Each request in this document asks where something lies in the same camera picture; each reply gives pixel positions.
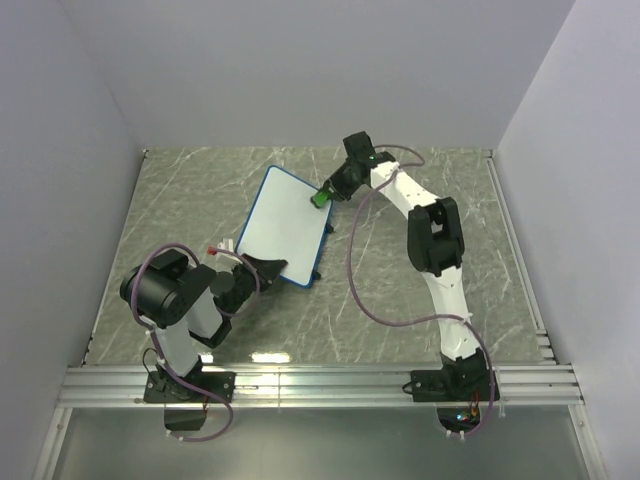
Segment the green whiteboard eraser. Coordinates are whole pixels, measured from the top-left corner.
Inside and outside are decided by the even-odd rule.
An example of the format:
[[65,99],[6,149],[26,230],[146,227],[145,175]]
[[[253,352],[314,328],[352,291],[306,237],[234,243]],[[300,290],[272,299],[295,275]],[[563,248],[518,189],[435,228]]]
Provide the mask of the green whiteboard eraser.
[[328,187],[318,189],[310,198],[312,205],[317,208],[323,208],[332,199],[332,190]]

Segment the blue framed whiteboard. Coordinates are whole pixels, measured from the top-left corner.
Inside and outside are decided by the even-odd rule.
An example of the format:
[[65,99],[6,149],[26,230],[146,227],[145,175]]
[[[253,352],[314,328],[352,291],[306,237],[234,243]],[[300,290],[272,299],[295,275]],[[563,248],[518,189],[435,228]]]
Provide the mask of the blue framed whiteboard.
[[267,168],[235,252],[261,260],[285,260],[281,277],[301,288],[313,283],[330,223],[333,202],[317,208],[318,188],[282,167]]

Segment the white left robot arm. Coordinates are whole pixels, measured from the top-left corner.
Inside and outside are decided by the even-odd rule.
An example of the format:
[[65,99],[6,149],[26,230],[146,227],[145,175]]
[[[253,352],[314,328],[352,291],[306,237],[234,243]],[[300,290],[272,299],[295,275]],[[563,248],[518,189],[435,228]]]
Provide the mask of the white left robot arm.
[[156,248],[122,280],[120,298],[150,336],[157,354],[149,375],[153,394],[176,403],[196,399],[206,388],[195,341],[214,349],[226,339],[231,319],[247,314],[288,266],[284,259],[233,254],[235,266],[217,271],[200,263],[188,247]]

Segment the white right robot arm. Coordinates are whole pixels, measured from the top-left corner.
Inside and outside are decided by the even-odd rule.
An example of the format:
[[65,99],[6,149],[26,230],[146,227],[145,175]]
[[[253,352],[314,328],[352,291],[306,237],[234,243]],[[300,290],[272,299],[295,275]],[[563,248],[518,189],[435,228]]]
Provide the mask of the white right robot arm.
[[[482,387],[494,387],[487,348],[471,323],[462,282],[465,243],[459,208],[451,197],[438,197],[414,180],[386,146],[350,151],[344,163],[323,183],[311,203],[348,201],[362,186],[368,193],[358,206],[351,227],[346,271],[350,293],[360,310],[374,322],[389,327],[438,323],[443,362],[441,386],[455,400],[466,398]],[[352,249],[359,217],[371,198],[384,196],[407,221],[407,255],[425,280],[435,308],[433,315],[393,322],[376,316],[360,299],[354,279]]]

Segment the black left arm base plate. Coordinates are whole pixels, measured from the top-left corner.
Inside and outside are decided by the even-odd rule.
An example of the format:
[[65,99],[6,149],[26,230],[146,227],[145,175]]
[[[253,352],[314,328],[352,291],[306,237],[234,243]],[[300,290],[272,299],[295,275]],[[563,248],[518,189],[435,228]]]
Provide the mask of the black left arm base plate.
[[[217,438],[230,428],[235,380],[234,372],[204,372],[180,383],[163,370],[154,371],[147,376],[142,402],[164,407],[164,425],[170,435],[185,442],[202,442]],[[226,422],[213,434],[189,437],[202,430],[214,406],[227,410]]]

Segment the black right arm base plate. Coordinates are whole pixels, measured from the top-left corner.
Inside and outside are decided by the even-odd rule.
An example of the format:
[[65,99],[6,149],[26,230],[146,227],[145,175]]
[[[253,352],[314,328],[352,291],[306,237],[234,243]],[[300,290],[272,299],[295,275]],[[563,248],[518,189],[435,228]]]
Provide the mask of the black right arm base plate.
[[495,374],[486,367],[463,371],[453,367],[413,370],[401,387],[414,403],[436,403],[437,419],[449,436],[463,439],[482,424],[480,404],[491,409],[500,399]]

